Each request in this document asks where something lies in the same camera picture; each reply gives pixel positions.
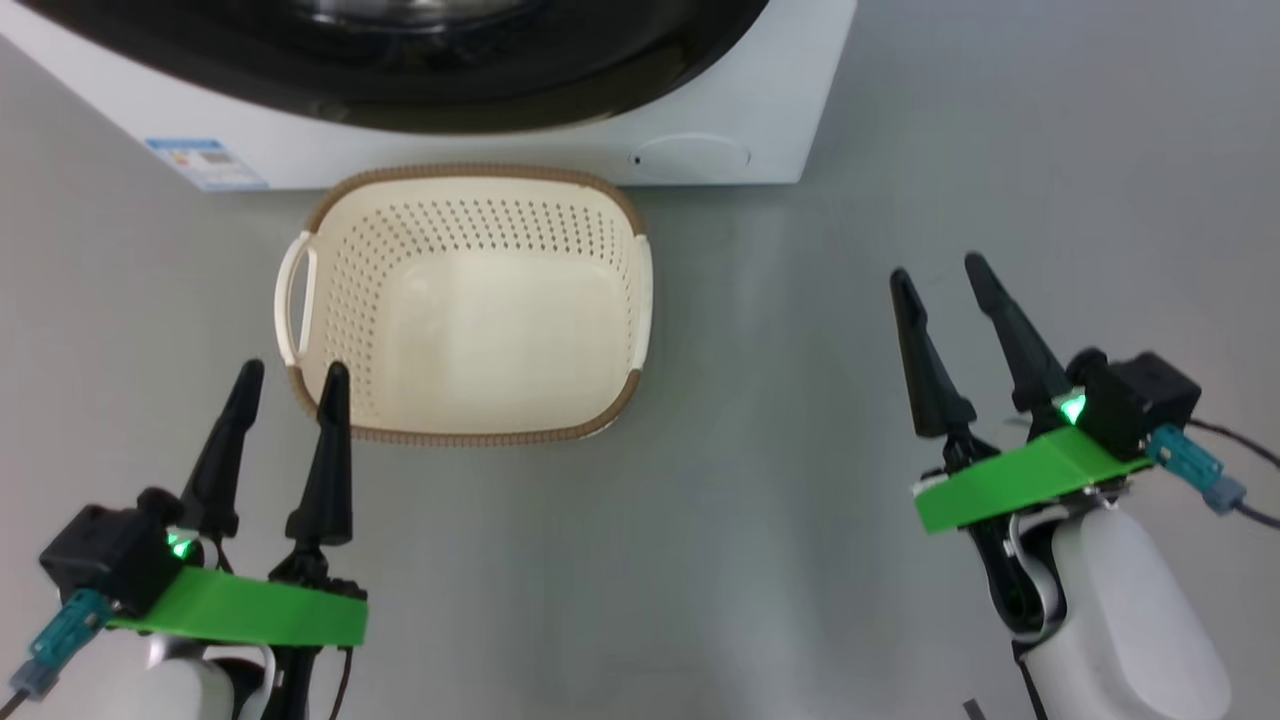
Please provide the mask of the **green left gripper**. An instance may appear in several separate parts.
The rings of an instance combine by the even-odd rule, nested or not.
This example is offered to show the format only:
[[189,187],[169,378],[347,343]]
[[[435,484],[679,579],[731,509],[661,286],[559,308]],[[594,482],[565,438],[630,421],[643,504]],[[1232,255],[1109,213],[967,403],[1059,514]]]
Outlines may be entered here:
[[[248,360],[214,421],[180,493],[180,528],[209,538],[234,537],[244,439],[253,427],[265,364]],[[349,372],[333,363],[315,421],[317,443],[285,537],[303,548],[338,547],[353,538]],[[210,644],[353,648],[364,644],[369,600],[335,578],[261,580],[205,560],[201,548],[141,548],[105,565],[110,626]]]

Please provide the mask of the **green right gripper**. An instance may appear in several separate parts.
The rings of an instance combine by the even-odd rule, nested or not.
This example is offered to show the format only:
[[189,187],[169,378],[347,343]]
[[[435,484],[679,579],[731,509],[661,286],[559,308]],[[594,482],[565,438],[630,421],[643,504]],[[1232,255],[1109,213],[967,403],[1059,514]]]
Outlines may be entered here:
[[[1050,406],[1071,383],[1021,306],[1006,291],[986,256],[969,252],[964,266],[979,309],[991,320],[1012,378],[1019,413]],[[928,313],[904,268],[890,275],[899,350],[915,434],[937,439],[965,434],[977,419],[959,393],[928,332]],[[929,534],[966,528],[1021,511],[1087,486],[1151,468],[1151,460],[1120,460],[1075,427],[933,480],[911,486],[913,502]]]

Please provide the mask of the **round black glass washer door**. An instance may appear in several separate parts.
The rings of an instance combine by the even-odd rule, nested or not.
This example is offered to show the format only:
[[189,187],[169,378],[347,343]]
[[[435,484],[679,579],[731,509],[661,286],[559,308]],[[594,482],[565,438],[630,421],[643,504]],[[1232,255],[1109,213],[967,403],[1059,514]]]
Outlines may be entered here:
[[769,0],[15,0],[228,97],[407,135],[625,114],[713,67]]

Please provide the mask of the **cream perforated laundry basket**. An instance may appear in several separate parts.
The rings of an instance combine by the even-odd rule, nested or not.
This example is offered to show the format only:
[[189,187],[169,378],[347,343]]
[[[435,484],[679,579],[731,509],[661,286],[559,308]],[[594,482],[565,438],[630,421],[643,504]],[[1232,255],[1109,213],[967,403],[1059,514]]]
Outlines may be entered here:
[[454,163],[333,187],[282,259],[273,314],[307,414],[339,363],[355,438],[497,447],[613,424],[643,378],[653,302],[625,191],[579,170]]

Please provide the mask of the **white front-load washing machine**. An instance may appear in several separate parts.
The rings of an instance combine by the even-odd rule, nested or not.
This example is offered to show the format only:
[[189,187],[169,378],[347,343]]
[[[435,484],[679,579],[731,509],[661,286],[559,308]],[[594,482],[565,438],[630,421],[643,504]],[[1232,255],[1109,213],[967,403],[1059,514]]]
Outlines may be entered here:
[[691,133],[731,138],[751,154],[735,184],[710,186],[791,184],[804,173],[856,8],[858,0],[769,0],[728,53],[672,94],[607,119],[502,135],[407,135],[262,108],[100,49],[15,0],[0,0],[0,36],[150,154],[146,138],[214,138],[270,190],[328,190],[369,170],[454,163],[653,186],[628,169],[631,151]]

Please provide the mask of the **blue energy label sticker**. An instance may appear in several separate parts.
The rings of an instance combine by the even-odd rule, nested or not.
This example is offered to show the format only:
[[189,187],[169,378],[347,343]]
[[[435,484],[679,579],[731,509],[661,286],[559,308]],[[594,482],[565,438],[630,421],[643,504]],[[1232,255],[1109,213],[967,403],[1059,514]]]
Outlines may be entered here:
[[260,192],[270,184],[214,138],[146,138],[145,146],[198,190],[210,193]]

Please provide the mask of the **round white filter cover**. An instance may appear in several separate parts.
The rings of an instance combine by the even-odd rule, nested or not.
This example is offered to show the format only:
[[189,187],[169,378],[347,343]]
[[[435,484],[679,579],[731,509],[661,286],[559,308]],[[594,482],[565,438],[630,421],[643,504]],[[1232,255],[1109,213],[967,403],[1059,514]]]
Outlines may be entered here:
[[750,160],[750,151],[731,138],[668,135],[632,150],[628,169],[658,184],[735,184]]

